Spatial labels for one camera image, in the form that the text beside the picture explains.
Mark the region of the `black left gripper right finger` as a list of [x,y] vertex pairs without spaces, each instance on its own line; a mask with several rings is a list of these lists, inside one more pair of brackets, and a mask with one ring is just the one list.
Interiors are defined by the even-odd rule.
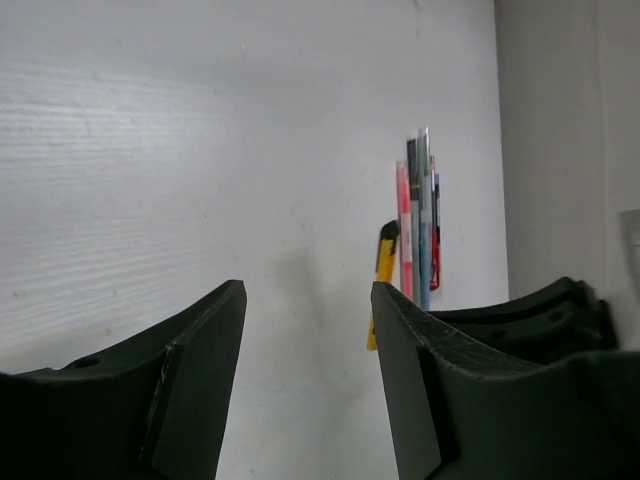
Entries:
[[548,365],[483,344],[377,283],[373,320],[403,479],[635,479],[639,355]]

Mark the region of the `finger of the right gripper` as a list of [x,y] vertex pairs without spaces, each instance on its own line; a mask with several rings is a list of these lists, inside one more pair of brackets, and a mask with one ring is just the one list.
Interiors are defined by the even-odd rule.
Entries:
[[598,302],[594,289],[585,281],[564,276],[528,295],[504,303],[457,310],[429,311],[434,318],[459,324],[501,324],[535,317],[560,307],[571,306],[597,310]]
[[597,310],[564,303],[549,313],[510,323],[449,324],[491,348],[541,365],[578,352],[618,346],[609,305],[603,300]]

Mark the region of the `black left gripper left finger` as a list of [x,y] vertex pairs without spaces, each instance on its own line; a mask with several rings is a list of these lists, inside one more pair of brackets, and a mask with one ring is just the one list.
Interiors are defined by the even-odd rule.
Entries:
[[1,377],[5,479],[212,479],[246,314],[229,280],[61,369]]

